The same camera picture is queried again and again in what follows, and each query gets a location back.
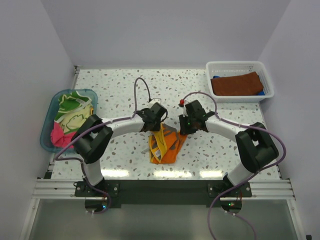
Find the pink towel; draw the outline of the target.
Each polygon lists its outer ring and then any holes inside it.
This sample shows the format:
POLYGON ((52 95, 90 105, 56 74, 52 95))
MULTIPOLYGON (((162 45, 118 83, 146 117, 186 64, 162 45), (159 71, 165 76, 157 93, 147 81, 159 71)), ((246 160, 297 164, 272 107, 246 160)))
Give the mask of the pink towel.
POLYGON ((60 125, 54 122, 53 129, 50 134, 51 143, 54 147, 64 148, 72 141, 72 138, 75 135, 75 133, 75 131, 64 133, 60 125))

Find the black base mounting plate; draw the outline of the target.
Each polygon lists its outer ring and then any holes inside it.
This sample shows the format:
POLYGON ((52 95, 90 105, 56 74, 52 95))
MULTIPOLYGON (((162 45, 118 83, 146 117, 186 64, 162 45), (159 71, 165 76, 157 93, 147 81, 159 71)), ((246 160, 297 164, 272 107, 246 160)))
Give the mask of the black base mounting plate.
POLYGON ((76 181, 74 196, 85 199, 85 208, 102 210, 122 205, 205 205, 227 189, 222 180, 105 180, 103 193, 76 181))

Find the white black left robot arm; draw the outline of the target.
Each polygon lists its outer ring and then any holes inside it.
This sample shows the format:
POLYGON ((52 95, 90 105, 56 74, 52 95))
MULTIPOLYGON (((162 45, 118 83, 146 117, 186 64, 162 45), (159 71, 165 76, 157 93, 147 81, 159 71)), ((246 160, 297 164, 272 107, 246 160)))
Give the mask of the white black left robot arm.
POLYGON ((167 115, 167 109, 155 102, 150 108, 138 110, 132 116, 100 118, 93 114, 88 117, 71 141, 74 150, 83 160, 87 192, 96 197, 106 189, 100 158, 111 139, 130 133, 159 131, 167 115))

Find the teal plastic bin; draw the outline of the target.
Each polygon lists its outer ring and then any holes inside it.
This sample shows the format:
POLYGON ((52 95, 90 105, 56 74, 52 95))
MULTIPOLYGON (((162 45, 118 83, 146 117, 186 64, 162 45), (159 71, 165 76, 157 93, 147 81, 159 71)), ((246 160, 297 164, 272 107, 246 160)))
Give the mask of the teal plastic bin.
POLYGON ((56 93, 50 102, 49 108, 47 110, 47 114, 42 126, 42 131, 40 134, 40 145, 44 150, 51 153, 58 153, 62 150, 61 147, 55 147, 51 141, 51 132, 54 128, 54 119, 59 110, 59 98, 64 94, 70 94, 72 92, 78 91, 78 93, 82 96, 89 97, 92 100, 92 105, 94 107, 93 113, 95 114, 97 111, 98 104, 98 96, 92 89, 64 89, 56 93))

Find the white plastic mesh basket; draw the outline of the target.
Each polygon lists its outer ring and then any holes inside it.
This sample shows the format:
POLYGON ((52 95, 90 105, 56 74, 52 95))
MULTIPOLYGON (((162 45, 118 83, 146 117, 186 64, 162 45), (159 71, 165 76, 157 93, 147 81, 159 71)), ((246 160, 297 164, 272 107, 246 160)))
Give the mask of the white plastic mesh basket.
POLYGON ((260 61, 210 61, 210 94, 219 103, 258 103, 274 96, 271 78, 260 61))

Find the green patterned towel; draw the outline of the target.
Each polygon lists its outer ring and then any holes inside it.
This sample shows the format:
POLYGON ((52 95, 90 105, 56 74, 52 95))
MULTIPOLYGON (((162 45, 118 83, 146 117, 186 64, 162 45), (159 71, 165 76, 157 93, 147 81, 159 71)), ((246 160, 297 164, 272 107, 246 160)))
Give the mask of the green patterned towel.
POLYGON ((76 132, 93 115, 92 98, 78 90, 62 94, 58 99, 58 111, 54 118, 64 134, 76 132))

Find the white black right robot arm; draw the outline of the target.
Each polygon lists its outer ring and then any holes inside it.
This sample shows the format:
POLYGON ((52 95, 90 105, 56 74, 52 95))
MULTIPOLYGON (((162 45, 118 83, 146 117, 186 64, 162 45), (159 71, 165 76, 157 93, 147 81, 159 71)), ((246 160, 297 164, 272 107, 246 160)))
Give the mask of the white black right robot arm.
POLYGON ((262 123, 241 125, 224 119, 213 111, 206 112, 198 100, 187 103, 182 99, 179 106, 183 108, 183 114, 179 115, 181 135, 204 131, 236 143, 240 163, 223 177, 222 189, 227 196, 235 196, 241 190, 240 183, 279 156, 275 143, 262 123))

